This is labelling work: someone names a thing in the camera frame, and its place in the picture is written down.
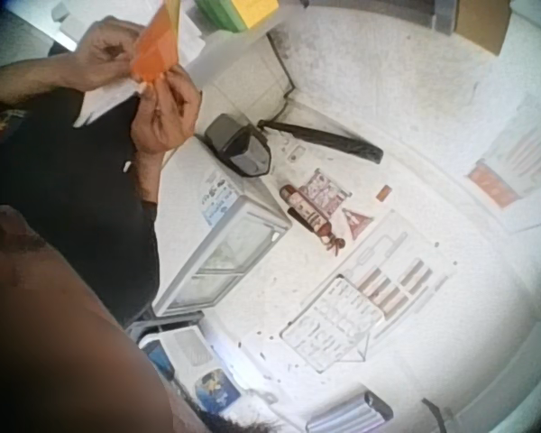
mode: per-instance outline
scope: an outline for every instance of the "white appliance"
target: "white appliance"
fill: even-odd
[[[197,138],[188,140],[160,180],[155,314],[213,307],[290,227],[260,180],[241,178]]]
[[[243,390],[227,373],[198,326],[145,336],[139,343],[158,371],[203,410],[226,415]]]

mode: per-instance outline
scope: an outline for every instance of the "cardboard box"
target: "cardboard box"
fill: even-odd
[[[455,31],[499,55],[510,17],[509,0],[459,0]]]

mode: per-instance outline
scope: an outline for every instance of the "black shirt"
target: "black shirt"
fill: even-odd
[[[124,173],[137,99],[76,129],[81,104],[67,89],[17,109],[0,103],[0,204],[19,210],[127,326],[159,285],[156,205]]]

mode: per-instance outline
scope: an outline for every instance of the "red sticker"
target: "red sticker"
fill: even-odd
[[[343,208],[344,217],[346,218],[346,223],[351,228],[351,235],[353,240],[356,241],[359,235],[363,232],[365,228],[369,226],[372,222],[372,218],[366,217],[365,215],[358,214],[352,210]]]

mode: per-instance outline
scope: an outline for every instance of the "label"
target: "label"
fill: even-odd
[[[213,171],[201,186],[200,208],[209,226],[215,226],[239,195],[226,176],[219,170]]]

